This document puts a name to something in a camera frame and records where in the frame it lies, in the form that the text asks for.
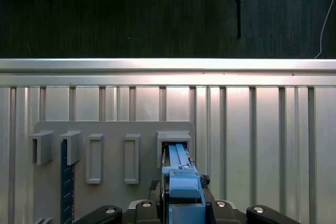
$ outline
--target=blue plastic part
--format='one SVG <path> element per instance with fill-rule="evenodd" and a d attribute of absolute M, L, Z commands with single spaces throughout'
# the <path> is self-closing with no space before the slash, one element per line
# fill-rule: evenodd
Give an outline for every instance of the blue plastic part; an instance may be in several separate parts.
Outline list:
<path fill-rule="evenodd" d="M 201 181 L 198 179 L 198 187 L 201 189 L 201 203 L 199 204 L 170 204 L 169 224 L 205 224 L 205 199 Z"/>
<path fill-rule="evenodd" d="M 199 199 L 199 176 L 193 170 L 170 170 L 169 196 L 171 198 Z"/>
<path fill-rule="evenodd" d="M 61 143 L 61 224 L 71 224 L 74 220 L 74 181 L 75 167 L 67 165 L 67 141 Z"/>
<path fill-rule="evenodd" d="M 189 152 L 182 144 L 169 145 L 170 166 L 162 167 L 169 175 L 170 198 L 192 198 L 196 204 L 170 204 L 169 224 L 205 224 L 205 199 L 196 167 L 189 160 Z"/>

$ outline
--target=gray mount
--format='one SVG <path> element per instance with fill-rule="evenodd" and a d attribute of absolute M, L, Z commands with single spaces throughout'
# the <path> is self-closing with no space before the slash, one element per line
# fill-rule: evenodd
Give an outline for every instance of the gray mount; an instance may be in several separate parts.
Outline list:
<path fill-rule="evenodd" d="M 151 181 L 161 178 L 162 143 L 185 142 L 195 158 L 190 122 L 44 121 L 34 132 L 34 221 L 60 223 L 61 141 L 67 140 L 67 164 L 75 165 L 75 219 L 147 198 Z"/>

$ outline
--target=white cable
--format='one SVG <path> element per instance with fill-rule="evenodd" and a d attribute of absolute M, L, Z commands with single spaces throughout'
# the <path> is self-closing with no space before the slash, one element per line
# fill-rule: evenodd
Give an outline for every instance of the white cable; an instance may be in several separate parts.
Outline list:
<path fill-rule="evenodd" d="M 321 53 L 322 53 L 322 37 L 323 37 L 323 32 L 324 32 L 324 28 L 325 28 L 325 24 L 327 23 L 327 20 L 328 20 L 328 17 L 329 17 L 329 14 L 330 14 L 330 10 L 332 8 L 332 5 L 334 4 L 334 0 L 331 1 L 331 4 L 330 4 L 330 7 L 329 7 L 329 10 L 328 10 L 328 13 L 326 15 L 326 19 L 324 20 L 324 23 L 323 23 L 323 26 L 322 26 L 322 31 L 321 31 L 321 36 L 320 36 L 320 52 L 318 55 L 315 56 L 314 59 L 317 59 L 320 57 Z"/>

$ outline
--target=screw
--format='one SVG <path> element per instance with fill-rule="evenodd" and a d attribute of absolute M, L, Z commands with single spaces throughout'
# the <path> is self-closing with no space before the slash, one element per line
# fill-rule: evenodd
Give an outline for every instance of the screw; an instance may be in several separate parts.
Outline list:
<path fill-rule="evenodd" d="M 143 203 L 142 206 L 143 207 L 150 207 L 152 204 L 150 202 L 146 202 L 146 203 Z"/>
<path fill-rule="evenodd" d="M 226 206 L 226 204 L 224 203 L 224 202 L 222 202 L 222 201 L 217 201 L 217 206 L 219 206 L 219 207 L 225 207 Z"/>
<path fill-rule="evenodd" d="M 108 208 L 108 209 L 106 209 L 106 213 L 107 214 L 112 214 L 112 213 L 114 213 L 115 212 L 115 209 L 114 208 Z"/>
<path fill-rule="evenodd" d="M 254 212 L 257 212 L 258 214 L 262 214 L 264 212 L 264 210 L 261 207 L 255 207 L 253 208 Z"/>

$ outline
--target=blue ruler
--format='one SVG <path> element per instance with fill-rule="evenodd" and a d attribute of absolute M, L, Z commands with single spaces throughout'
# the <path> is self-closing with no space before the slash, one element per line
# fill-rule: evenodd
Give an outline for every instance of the blue ruler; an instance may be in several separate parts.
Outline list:
<path fill-rule="evenodd" d="M 75 167 L 67 165 L 67 140 L 61 143 L 61 224 L 70 224 L 74 220 L 74 182 Z"/>

